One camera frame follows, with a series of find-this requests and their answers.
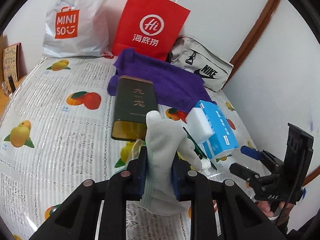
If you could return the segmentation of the white tissue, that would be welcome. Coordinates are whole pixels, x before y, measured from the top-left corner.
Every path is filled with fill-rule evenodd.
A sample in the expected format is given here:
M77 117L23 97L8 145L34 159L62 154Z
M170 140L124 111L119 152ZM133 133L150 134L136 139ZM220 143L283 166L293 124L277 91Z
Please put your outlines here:
M202 173L204 173L207 176L210 175L211 168L212 168L210 160L201 159L201 163L202 163Z

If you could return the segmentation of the white sponge block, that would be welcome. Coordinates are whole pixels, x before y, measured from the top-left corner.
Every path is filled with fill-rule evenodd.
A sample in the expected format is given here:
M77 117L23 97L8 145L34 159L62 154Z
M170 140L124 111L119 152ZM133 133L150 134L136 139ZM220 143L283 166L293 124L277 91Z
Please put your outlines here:
M214 131L201 108L194 107L185 118L191 137L196 143L207 141Z

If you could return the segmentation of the white cotton glove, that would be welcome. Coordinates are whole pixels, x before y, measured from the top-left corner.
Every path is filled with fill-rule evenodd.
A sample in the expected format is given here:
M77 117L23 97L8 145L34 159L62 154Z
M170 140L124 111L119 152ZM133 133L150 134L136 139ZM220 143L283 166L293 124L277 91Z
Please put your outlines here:
M190 202L179 202L174 194L171 167L175 154L178 152L197 171L202 169L202 163L179 123L163 119L158 111L150 111L146 114L146 125L148 171L140 205L156 215L178 215L187 211Z

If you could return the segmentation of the blue tissue pack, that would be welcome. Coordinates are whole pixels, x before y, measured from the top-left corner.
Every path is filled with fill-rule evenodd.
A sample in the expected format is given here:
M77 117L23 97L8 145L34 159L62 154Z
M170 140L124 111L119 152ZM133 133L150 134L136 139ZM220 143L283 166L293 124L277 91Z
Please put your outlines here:
M227 160L239 148L238 141L220 107L212 102L200 100L196 104L200 108L212 131L212 135L202 145L210 160L217 163Z

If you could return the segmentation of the purple towel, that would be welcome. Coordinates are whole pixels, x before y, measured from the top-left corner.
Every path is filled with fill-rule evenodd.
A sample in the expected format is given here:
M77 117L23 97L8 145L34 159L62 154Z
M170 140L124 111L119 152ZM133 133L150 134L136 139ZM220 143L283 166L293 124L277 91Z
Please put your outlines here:
M109 81L107 92L115 96L121 76L131 76L153 83L156 99L160 105L190 112L198 101L212 102L204 87L204 81L196 74L165 61L154 59L124 49L114 63L116 74Z

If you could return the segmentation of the grey Nike pouch bag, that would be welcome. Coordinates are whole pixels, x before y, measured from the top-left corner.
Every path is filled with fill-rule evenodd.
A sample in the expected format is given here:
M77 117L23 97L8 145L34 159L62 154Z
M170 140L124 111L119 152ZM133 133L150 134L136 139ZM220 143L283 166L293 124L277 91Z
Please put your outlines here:
M231 63L190 36L178 37L171 53L171 64L198 75L204 87L215 92L223 88L233 70Z

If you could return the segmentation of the dark green tea tin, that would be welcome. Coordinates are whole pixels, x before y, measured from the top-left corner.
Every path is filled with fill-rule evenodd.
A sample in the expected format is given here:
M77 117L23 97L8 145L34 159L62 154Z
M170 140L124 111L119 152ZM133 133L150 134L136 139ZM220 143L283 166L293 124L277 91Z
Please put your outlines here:
M130 76L118 80L111 137L114 140L145 139L146 114L158 109L153 83Z

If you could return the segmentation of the wooden nightstand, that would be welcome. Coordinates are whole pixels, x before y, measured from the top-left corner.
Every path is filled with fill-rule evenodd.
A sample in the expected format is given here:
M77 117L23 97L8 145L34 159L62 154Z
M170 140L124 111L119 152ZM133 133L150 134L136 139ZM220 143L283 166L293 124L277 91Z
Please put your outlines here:
M23 79L25 78L22 77L18 82L15 82L14 85L16 88L19 87L19 85L21 84L21 82L23 81ZM9 96L5 95L3 93L3 90L1 89L1 94L0 94L0 116L2 117L3 113L4 113L4 110L9 102L10 98Z

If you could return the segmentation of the red Haidilao paper bag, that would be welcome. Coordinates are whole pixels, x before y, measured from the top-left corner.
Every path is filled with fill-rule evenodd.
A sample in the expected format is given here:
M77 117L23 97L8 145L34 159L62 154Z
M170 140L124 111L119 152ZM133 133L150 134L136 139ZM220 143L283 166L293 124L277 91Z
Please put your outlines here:
M166 60L190 10L177 0L127 0L121 14L112 54L120 55L127 48Z

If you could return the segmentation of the patterned book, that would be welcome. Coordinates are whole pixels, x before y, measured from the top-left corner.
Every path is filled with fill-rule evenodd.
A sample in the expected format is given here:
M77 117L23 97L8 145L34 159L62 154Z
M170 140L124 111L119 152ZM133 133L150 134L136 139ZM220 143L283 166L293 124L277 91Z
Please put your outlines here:
M20 80L20 46L20 43L16 43L3 50L2 68L5 83L9 83L9 77L12 77L14 82Z

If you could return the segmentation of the white Miniso plastic bag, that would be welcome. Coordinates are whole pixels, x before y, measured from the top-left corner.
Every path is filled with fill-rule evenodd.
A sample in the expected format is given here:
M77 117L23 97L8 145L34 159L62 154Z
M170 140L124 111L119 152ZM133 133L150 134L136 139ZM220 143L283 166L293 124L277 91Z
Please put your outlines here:
M108 0L54 0L46 13L44 55L55 58L108 53Z

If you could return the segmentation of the brown wooden door frame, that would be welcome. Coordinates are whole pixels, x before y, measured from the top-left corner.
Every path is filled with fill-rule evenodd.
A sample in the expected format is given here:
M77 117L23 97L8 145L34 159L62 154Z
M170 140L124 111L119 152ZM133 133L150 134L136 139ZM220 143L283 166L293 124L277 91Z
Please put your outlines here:
M266 27L268 26L272 16L276 12L280 1L281 0L267 0L255 24L253 24L253 27L248 32L239 49L231 58L230 63L233 65L233 70L223 86L225 86L231 80L233 75L240 68L244 60L248 57L254 46L257 44Z

